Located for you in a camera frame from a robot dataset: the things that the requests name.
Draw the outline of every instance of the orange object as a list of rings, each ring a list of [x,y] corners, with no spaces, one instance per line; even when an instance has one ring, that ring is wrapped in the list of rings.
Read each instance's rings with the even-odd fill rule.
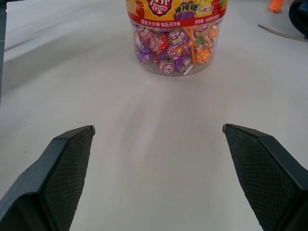
[[[280,13],[284,0],[273,0],[270,4],[270,9],[276,13]]]
[[[212,52],[208,49],[205,50],[199,50],[196,55],[196,61],[200,64],[207,63],[210,58],[212,57]]]
[[[210,29],[210,32],[208,33],[208,36],[210,38],[215,38],[215,37],[218,36],[218,33],[219,33],[219,31],[218,31],[217,26],[212,26],[212,28]]]
[[[186,47],[186,46],[189,46],[189,47],[190,47],[190,42],[186,42],[184,45],[177,47],[177,48],[174,49],[172,52],[173,52],[173,53],[176,53],[176,52],[178,52],[179,50],[181,50],[182,48],[184,48],[184,47]]]
[[[195,48],[197,48],[198,45],[197,45],[196,41],[194,40],[193,36],[191,35],[191,33],[189,32],[189,30],[188,30],[186,27],[183,27],[183,30],[185,31],[185,33],[187,34],[187,36],[188,36],[189,39],[191,40],[193,46],[194,46]]]
[[[194,54],[194,47],[193,46],[191,46],[191,50],[192,50],[193,66],[196,67],[196,57],[195,57],[195,54]]]

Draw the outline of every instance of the brand logo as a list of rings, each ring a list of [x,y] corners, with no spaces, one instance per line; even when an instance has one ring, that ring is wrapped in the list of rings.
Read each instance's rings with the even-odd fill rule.
[[[172,7],[172,0],[146,0],[152,13],[158,17],[166,15]]]
[[[166,64],[162,68],[162,72],[165,74],[170,74],[173,72],[174,66],[172,64]]]
[[[169,34],[169,38],[171,39],[171,40],[176,40],[176,39],[178,39],[179,37],[180,37],[180,35],[181,35],[181,31],[179,31],[179,30],[174,30],[174,31],[171,31],[170,32],[170,34]]]

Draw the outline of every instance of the white table surface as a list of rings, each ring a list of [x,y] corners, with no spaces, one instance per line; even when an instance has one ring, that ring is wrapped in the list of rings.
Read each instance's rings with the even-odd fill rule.
[[[134,58],[122,0],[8,8],[0,197],[50,140],[96,127],[72,231],[261,231],[224,123],[275,136],[308,167],[308,44],[268,1],[230,0],[211,66],[186,78]],[[112,22],[107,18],[118,14]]]

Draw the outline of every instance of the jar label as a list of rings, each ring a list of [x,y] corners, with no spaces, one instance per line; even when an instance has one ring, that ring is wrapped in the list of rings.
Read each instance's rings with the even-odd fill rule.
[[[228,0],[126,0],[133,22],[158,28],[210,23],[224,16],[227,3]]]

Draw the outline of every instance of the plastic candy container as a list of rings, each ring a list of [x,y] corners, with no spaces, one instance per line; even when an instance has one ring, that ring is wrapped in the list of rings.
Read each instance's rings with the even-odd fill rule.
[[[144,69],[182,76],[213,60],[227,0],[126,0],[126,5]]]

